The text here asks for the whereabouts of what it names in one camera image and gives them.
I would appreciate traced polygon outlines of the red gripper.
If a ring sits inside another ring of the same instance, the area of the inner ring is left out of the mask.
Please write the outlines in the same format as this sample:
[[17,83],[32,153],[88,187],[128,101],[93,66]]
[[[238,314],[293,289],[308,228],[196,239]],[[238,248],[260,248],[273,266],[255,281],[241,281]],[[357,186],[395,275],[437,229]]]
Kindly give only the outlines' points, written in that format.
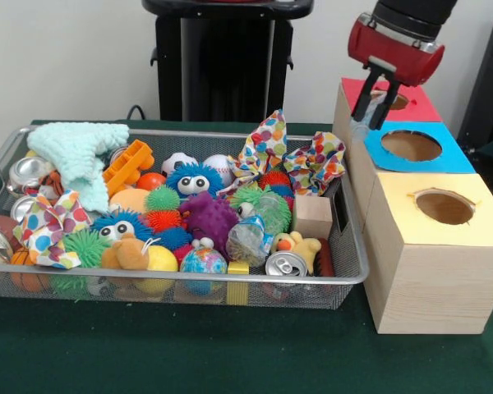
[[376,105],[369,121],[371,130],[380,130],[394,103],[400,83],[406,86],[424,84],[434,74],[444,56],[445,46],[436,41],[414,39],[381,24],[369,13],[355,21],[348,39],[349,57],[370,68],[357,98],[352,119],[361,121],[371,102],[371,91],[380,76],[380,69],[394,80],[384,99]]

